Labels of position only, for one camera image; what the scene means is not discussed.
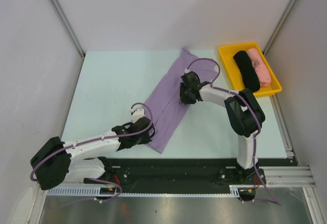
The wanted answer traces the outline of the purple t shirt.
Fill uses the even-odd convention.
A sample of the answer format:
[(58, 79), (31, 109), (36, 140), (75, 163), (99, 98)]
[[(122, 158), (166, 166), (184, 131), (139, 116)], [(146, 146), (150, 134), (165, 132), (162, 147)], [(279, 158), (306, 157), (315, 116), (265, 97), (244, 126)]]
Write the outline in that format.
[(215, 59), (214, 54), (208, 51), (191, 52), (183, 48), (176, 60), (170, 61), (168, 71), (145, 101), (152, 112), (155, 128), (148, 147), (162, 154), (189, 108), (179, 102), (179, 87), (184, 70), (197, 60), (191, 65), (191, 71), (202, 81), (212, 81), (217, 75), (216, 65), (212, 62)]

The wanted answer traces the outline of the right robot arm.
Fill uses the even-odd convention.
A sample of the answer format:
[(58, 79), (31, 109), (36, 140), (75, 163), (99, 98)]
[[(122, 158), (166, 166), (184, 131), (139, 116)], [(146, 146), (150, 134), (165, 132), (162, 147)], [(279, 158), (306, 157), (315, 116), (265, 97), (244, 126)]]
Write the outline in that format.
[(256, 156), (256, 138), (261, 132), (266, 117), (251, 90), (227, 90), (215, 87), (209, 81), (201, 82), (198, 75), (185, 70), (181, 76), (180, 102), (186, 105), (210, 102), (226, 109), (229, 123), (238, 135), (236, 179), (247, 184), (254, 178), (253, 168)]

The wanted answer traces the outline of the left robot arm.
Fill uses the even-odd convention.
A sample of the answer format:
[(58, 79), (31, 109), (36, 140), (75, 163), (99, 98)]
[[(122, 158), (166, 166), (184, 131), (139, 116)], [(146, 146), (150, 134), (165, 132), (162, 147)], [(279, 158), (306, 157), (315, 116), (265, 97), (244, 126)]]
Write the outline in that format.
[(143, 116), (85, 141), (52, 137), (32, 157), (30, 179), (42, 190), (62, 183), (108, 184), (113, 177), (108, 154), (147, 144), (154, 134), (153, 122)]

